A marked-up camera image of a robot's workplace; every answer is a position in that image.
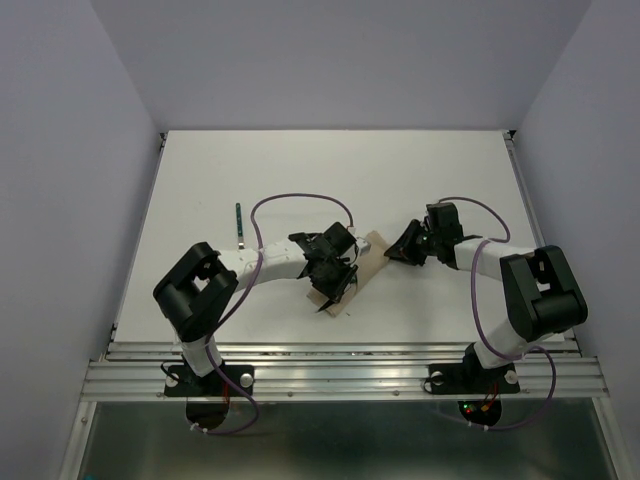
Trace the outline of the silver knife teal handle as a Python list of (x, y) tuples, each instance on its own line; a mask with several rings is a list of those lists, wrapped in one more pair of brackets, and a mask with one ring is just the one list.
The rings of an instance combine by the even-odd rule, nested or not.
[(325, 313), (331, 317), (338, 316), (343, 309), (343, 305), (341, 302), (334, 302), (333, 300), (322, 295), (315, 296), (312, 299), (312, 303), (317, 307), (316, 311), (318, 313)]

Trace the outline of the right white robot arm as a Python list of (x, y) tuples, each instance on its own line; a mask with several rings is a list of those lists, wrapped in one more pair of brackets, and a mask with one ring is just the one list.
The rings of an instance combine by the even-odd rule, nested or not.
[[(385, 256), (411, 266), (429, 257), (470, 273), (471, 309), (479, 336), (460, 366), (463, 384), (482, 390), (496, 369), (522, 358), (537, 341), (584, 323), (588, 307), (564, 251), (555, 245), (535, 249), (509, 244), (511, 233), (487, 238), (466, 234), (454, 197), (426, 206), (422, 220), (412, 220)], [(502, 284), (507, 317), (486, 333), (479, 318), (477, 278)]]

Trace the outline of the silver fork teal handle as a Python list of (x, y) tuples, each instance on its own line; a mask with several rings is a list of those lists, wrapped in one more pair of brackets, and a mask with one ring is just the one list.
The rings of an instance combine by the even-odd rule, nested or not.
[(242, 250), (242, 249), (245, 249), (245, 241), (244, 241), (242, 206), (239, 202), (235, 204), (235, 217), (236, 217), (237, 245), (238, 245), (238, 249)]

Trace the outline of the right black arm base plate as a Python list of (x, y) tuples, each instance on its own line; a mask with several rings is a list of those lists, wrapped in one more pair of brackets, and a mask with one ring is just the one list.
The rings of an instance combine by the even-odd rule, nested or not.
[(425, 388), (434, 395), (485, 395), (497, 387), (499, 394), (520, 392), (513, 364), (497, 369), (465, 367), (462, 363), (433, 363), (427, 366)]

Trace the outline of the beige cloth napkin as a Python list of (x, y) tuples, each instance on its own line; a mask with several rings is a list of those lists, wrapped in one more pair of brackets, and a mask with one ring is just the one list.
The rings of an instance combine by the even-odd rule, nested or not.
[[(390, 244), (384, 239), (384, 237), (377, 230), (372, 230), (367, 233), (364, 238), (371, 243), (371, 249), (366, 255), (359, 256), (355, 262), (355, 265), (358, 266), (357, 282), (352, 284), (344, 294), (341, 300), (341, 303), (343, 305), (341, 313), (346, 310), (346, 307), (349, 305), (349, 303), (389, 263), (389, 259), (384, 256), (384, 252), (390, 247)], [(320, 295), (322, 295), (320, 292), (318, 292), (314, 288), (311, 288), (307, 293), (307, 299), (312, 303), (312, 299), (315, 296)]]

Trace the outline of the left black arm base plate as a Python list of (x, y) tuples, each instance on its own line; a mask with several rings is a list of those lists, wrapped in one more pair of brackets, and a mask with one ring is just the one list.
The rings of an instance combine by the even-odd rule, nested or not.
[[(186, 364), (162, 364), (165, 374), (164, 395), (169, 398), (191, 397), (242, 397), (230, 387), (215, 371), (205, 377), (195, 375)], [(223, 373), (243, 392), (253, 394), (255, 369), (251, 365), (222, 365)]]

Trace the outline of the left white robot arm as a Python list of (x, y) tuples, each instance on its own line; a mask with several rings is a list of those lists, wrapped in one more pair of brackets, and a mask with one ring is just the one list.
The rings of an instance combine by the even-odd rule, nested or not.
[(193, 245), (153, 290), (179, 339), (191, 386), (210, 394), (222, 384), (223, 360), (213, 335), (231, 312), (227, 305), (235, 293), (247, 295), (266, 282), (307, 278), (325, 297), (323, 309), (340, 302), (356, 283), (356, 261), (370, 248), (354, 233), (336, 222), (322, 233), (294, 233), (256, 250)]

